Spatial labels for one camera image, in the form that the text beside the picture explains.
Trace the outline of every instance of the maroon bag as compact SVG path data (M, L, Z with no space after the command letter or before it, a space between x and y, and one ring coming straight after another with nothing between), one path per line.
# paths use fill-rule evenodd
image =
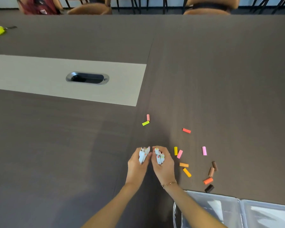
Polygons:
M56 9L53 0L27 0L26 4L23 4L20 0L17 2L24 10L24 14L34 15L57 15L60 14Z

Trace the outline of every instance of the plastic container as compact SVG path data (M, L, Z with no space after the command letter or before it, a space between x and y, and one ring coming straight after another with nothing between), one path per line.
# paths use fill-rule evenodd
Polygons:
M224 223L228 228L243 228L243 211L241 201L234 197L186 191L202 208ZM173 224L175 222L176 204L173 207ZM181 218L181 228L191 228L187 220Z
M285 206L242 200L245 228L285 228Z

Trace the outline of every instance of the gold bracelet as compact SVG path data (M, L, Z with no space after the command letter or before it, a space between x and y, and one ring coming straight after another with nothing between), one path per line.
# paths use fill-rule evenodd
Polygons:
M168 186L168 185L172 185L172 184L174 184L174 183L177 183L177 182L176 182L176 180L175 180L175 181L173 181L173 182L168 183L167 185L162 185L162 187L163 187L163 188L165 188L166 186Z

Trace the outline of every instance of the hand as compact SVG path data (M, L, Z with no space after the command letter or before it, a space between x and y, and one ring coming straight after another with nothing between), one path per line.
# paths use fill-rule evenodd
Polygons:
M165 155L165 160L163 164L159 165L156 161L156 154L155 154L155 148L158 148L160 152L162 152ZM162 146L153 146L153 154L152 154L152 165L154 172L160 181L160 184L167 185L170 182L175 181L175 175L174 175L174 161L167 150L166 147Z
M133 187L135 192L138 191L140 185L142 184L142 181L147 172L150 157L152 156L152 152L150 152L146 157L144 163L140 164L140 162L138 161L140 150L141 147L137 148L130 160L128 161L128 174L127 179L125 180L125 185Z

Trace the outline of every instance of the white wall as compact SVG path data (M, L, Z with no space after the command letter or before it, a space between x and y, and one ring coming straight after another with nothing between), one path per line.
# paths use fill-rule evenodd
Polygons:
M64 0L60 0L63 7L67 7L67 4ZM168 6L183 6L184 0L168 0ZM280 0L269 0L267 5L276 6ZM250 6L252 5L253 0L241 0L240 6ZM69 1L71 7L76 7L80 5L80 1L71 0ZM144 7L147 5L147 0L141 0L141 6ZM112 0L112 7L117 7L116 0ZM130 0L119 0L120 7L131 7ZM163 6L163 0L149 0L149 6ZM18 4L16 0L0 0L0 8L17 8Z

